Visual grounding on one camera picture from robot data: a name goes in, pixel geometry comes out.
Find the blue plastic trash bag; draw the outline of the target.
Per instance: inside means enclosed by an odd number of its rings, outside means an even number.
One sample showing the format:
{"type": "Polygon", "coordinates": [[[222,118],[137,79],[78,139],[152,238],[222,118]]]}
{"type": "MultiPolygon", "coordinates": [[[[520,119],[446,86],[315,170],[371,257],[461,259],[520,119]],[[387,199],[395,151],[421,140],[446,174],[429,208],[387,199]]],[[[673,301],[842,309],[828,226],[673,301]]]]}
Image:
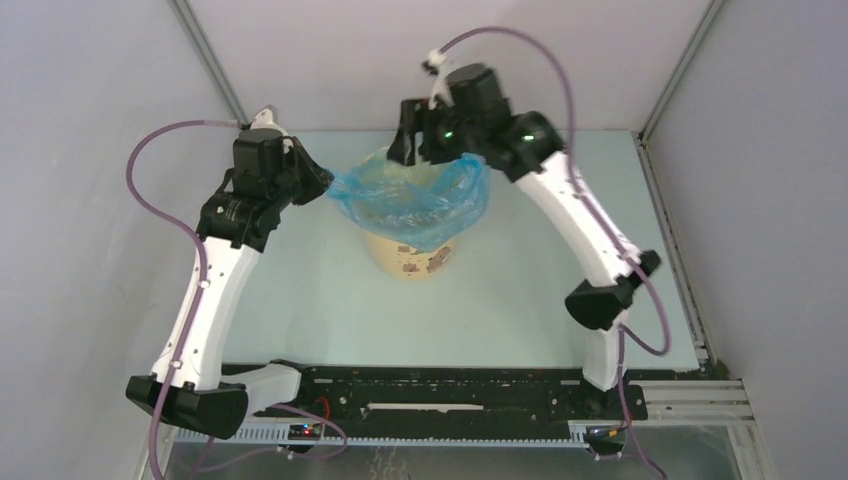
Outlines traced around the blue plastic trash bag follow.
{"type": "Polygon", "coordinates": [[[482,157],[462,154],[443,164],[404,166],[381,148],[358,166],[336,172],[326,192],[363,230],[434,251],[486,213],[491,172],[482,157]]]}

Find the yellow capybara trash bin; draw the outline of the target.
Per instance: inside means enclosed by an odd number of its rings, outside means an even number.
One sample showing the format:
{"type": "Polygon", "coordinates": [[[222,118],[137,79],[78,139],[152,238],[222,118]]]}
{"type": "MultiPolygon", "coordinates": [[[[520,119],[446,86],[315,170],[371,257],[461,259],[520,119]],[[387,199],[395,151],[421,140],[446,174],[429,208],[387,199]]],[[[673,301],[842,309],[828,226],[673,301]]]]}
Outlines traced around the yellow capybara trash bin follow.
{"type": "Polygon", "coordinates": [[[457,245],[441,208],[426,199],[448,166],[402,166],[387,159],[387,150],[376,150],[357,171],[366,186],[389,195],[386,208],[359,207],[366,243],[385,272],[402,279],[428,278],[443,269],[457,245]]]}

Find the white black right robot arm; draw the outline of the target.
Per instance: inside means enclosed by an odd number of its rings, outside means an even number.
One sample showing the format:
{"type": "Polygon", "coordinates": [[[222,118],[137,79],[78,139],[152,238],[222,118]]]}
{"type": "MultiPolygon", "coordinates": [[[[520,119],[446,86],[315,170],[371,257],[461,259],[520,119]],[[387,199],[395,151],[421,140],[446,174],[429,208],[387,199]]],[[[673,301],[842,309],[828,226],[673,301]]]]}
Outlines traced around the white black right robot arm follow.
{"type": "Polygon", "coordinates": [[[493,69],[474,63],[437,67],[434,74],[429,97],[401,102],[389,159],[409,166],[417,155],[431,163],[479,155],[546,214],[585,274],[564,300],[589,333],[582,367],[589,384],[581,402],[593,417],[610,416],[622,403],[616,386],[624,374],[622,329],[635,293],[660,266],[659,255],[640,250],[614,225],[543,114],[512,111],[493,69]]]}

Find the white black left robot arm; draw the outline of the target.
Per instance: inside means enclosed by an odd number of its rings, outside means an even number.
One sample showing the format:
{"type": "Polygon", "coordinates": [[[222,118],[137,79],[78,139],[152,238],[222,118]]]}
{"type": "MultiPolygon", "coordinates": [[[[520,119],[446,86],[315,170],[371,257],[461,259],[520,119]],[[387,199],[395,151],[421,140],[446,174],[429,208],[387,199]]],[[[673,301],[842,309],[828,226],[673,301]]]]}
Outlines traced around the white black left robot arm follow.
{"type": "Polygon", "coordinates": [[[332,180],[282,128],[239,133],[233,165],[191,232],[195,262],[175,325],[151,372],[129,379],[128,400],[168,425],[218,439],[277,403],[292,416],[312,411],[316,390],[297,368],[273,361],[225,376],[222,356],[240,295],[282,211],[323,196],[332,180]]]}

